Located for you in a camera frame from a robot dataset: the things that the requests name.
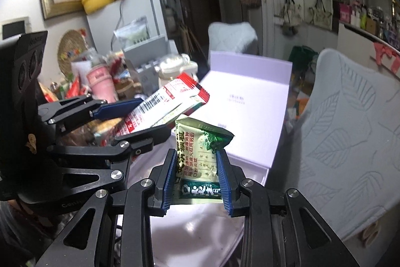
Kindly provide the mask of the red white long packet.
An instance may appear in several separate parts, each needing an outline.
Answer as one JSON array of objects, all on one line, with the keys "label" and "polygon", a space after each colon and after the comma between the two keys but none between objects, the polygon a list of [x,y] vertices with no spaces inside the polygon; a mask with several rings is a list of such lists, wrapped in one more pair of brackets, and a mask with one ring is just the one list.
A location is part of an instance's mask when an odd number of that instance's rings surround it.
[{"label": "red white long packet", "polygon": [[115,137],[168,125],[208,103],[210,95],[192,77],[180,74],[131,111],[112,131]]}]

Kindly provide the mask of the pink cup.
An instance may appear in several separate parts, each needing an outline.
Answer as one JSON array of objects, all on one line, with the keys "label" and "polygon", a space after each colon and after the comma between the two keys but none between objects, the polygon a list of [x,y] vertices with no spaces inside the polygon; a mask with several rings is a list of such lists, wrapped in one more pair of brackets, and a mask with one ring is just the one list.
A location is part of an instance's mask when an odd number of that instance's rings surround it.
[{"label": "pink cup", "polygon": [[95,98],[106,100],[107,103],[114,103],[118,100],[113,78],[106,64],[94,66],[86,77]]}]

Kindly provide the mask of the woven round fan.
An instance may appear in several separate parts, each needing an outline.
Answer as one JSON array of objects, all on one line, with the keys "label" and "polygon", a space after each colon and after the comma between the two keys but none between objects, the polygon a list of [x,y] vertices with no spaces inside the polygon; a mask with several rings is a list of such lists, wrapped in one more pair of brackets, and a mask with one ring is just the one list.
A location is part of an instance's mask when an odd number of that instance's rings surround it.
[{"label": "woven round fan", "polygon": [[86,36],[86,29],[79,29],[69,30],[61,37],[58,44],[57,60],[60,71],[64,76],[72,73],[71,62],[89,48]]}]

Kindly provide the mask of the white open carton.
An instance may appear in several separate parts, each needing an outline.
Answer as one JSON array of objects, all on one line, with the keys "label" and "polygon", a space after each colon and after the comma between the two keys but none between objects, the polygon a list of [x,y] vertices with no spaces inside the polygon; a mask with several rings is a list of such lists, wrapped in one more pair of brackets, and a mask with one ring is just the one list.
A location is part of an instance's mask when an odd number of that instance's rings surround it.
[{"label": "white open carton", "polygon": [[144,88],[159,89],[159,76],[155,66],[169,55],[177,54],[175,42],[164,35],[151,37],[123,50],[124,61],[130,76]]}]

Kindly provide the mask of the white ceramic jar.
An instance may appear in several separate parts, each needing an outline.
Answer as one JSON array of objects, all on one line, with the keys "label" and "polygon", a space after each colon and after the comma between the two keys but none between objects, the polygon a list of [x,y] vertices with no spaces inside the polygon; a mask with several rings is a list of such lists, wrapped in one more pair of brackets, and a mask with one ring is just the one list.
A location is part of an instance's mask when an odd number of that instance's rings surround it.
[{"label": "white ceramic jar", "polygon": [[169,54],[160,59],[155,66],[155,70],[160,79],[170,80],[182,73],[196,75],[198,65],[191,60],[188,54]]}]

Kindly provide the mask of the white refrigerator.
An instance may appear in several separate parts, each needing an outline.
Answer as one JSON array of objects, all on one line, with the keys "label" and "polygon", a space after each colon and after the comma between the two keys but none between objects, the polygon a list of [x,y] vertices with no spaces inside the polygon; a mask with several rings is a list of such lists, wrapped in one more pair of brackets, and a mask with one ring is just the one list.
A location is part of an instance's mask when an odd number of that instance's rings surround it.
[{"label": "white refrigerator", "polygon": [[162,0],[119,0],[87,16],[94,47],[100,54],[119,51],[114,31],[145,16],[150,37],[168,35]]}]

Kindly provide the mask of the lavender gift box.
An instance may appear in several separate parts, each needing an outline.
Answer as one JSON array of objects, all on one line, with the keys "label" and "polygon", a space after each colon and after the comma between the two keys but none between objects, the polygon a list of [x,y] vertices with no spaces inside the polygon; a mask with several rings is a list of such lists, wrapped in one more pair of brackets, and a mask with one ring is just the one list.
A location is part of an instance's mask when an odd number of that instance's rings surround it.
[{"label": "lavender gift box", "polygon": [[[225,147],[246,177],[265,184],[281,135],[292,64],[289,61],[212,52],[201,80],[209,102],[191,117],[233,133]],[[150,220],[155,266],[223,266],[239,244],[242,217],[223,203],[173,205]]]}]

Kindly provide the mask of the leaf-pattern covered chair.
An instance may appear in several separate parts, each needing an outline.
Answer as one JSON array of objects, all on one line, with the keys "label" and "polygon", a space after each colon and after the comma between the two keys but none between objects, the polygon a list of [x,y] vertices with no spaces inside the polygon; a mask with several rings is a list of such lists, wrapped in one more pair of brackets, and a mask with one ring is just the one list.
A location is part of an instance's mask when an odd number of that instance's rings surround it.
[{"label": "leaf-pattern covered chair", "polygon": [[347,239],[399,203],[399,82],[333,49],[293,132],[293,185]]}]

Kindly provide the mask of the hanging tote bag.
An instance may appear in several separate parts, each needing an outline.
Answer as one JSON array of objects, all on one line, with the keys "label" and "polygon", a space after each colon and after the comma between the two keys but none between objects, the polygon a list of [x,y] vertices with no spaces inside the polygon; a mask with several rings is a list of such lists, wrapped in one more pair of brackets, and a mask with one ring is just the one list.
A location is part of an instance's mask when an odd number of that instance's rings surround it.
[{"label": "hanging tote bag", "polygon": [[281,10],[283,18],[282,33],[287,37],[293,37],[298,33],[299,26],[303,23],[302,7],[294,0],[285,0]]}]

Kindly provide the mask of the white cabinet counter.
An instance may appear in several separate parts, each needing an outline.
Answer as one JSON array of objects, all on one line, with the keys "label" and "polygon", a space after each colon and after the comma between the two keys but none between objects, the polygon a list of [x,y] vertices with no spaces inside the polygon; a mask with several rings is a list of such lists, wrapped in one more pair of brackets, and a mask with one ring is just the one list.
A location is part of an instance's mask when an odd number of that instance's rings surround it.
[{"label": "white cabinet counter", "polygon": [[382,66],[378,66],[375,62],[374,43],[378,42],[390,46],[388,43],[379,41],[377,37],[362,29],[358,29],[347,23],[339,23],[337,50],[340,53],[361,66],[371,68],[387,77],[399,80],[399,72],[394,75],[390,71],[391,62],[387,58],[383,58]]}]

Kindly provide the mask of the pink ribbon bow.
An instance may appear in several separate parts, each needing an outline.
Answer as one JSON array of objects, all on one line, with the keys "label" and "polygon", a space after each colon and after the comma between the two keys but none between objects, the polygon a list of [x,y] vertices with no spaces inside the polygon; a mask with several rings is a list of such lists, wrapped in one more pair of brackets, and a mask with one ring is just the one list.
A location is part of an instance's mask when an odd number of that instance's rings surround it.
[{"label": "pink ribbon bow", "polygon": [[387,58],[390,61],[390,71],[396,75],[400,67],[399,52],[382,43],[374,43],[373,46],[375,49],[375,62],[378,66],[382,66],[383,58]]}]

